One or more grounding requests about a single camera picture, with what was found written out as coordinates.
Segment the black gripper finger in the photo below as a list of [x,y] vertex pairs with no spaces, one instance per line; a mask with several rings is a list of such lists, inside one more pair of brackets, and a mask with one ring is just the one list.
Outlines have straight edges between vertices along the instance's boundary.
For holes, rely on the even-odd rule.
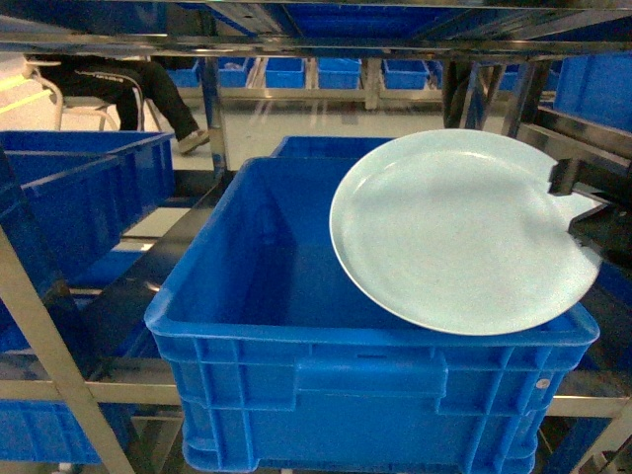
[[598,205],[574,217],[568,232],[604,261],[620,269],[631,269],[630,209],[614,204]]
[[549,183],[548,193],[553,196],[579,192],[596,197],[631,196],[631,175],[628,172],[615,172],[577,158],[558,161],[550,172]]

